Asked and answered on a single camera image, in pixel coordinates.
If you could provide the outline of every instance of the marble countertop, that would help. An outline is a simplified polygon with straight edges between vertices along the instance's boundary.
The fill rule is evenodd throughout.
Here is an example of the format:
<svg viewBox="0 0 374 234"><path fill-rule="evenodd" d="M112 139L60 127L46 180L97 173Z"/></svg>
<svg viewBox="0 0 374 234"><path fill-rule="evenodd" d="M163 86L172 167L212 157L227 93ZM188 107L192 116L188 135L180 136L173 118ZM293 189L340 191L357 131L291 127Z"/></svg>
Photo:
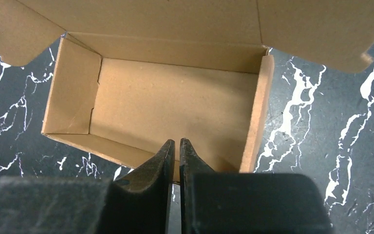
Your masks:
<svg viewBox="0 0 374 234"><path fill-rule="evenodd" d="M0 60L0 176L119 178L129 168L40 134L58 45L24 67ZM308 175L336 233L374 233L374 63L345 74L271 54L276 66L255 172ZM174 186L173 204L179 196ZM170 233L177 233L173 207Z"/></svg>

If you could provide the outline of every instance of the open box lid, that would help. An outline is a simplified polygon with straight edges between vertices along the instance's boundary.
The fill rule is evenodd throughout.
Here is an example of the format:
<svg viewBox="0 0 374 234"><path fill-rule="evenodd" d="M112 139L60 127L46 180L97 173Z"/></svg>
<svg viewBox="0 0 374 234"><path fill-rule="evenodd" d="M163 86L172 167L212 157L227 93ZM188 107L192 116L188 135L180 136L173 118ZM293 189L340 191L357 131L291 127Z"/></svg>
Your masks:
<svg viewBox="0 0 374 234"><path fill-rule="evenodd" d="M24 65L64 31L271 46L347 72L374 43L372 0L0 0L0 55Z"/></svg>

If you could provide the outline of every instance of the cardboard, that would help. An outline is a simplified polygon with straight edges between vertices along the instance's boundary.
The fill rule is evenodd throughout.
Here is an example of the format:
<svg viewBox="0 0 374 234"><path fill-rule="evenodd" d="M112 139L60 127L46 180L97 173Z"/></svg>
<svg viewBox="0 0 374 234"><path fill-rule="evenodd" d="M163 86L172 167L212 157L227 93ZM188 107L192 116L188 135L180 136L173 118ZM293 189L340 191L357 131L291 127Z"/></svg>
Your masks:
<svg viewBox="0 0 374 234"><path fill-rule="evenodd" d="M361 71L374 1L0 0L7 63L64 31L43 134L133 168L188 137L216 171L252 172L274 68L266 46Z"/></svg>

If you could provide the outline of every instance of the open cardboard box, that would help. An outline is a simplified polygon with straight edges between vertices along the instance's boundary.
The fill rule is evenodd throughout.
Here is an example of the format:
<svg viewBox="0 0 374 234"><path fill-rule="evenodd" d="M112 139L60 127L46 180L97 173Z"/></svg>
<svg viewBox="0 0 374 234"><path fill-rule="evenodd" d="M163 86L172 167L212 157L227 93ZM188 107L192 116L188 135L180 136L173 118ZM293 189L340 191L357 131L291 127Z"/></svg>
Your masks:
<svg viewBox="0 0 374 234"><path fill-rule="evenodd" d="M64 31L43 134L133 168L188 137L216 171L252 172L274 68L265 46L361 71L374 1L0 0L5 62L28 63Z"/></svg>

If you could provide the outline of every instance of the brown box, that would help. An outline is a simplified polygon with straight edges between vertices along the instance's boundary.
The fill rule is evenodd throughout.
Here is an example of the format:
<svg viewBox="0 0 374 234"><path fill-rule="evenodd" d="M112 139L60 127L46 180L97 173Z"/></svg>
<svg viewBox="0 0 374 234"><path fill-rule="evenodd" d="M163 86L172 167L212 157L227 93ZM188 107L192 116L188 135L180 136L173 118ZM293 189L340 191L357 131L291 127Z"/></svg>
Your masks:
<svg viewBox="0 0 374 234"><path fill-rule="evenodd" d="M23 65L68 31L42 127L54 140L135 168L188 137L216 171L251 172L274 68L265 46L361 71L374 1L352 4L0 0L0 54Z"/></svg>

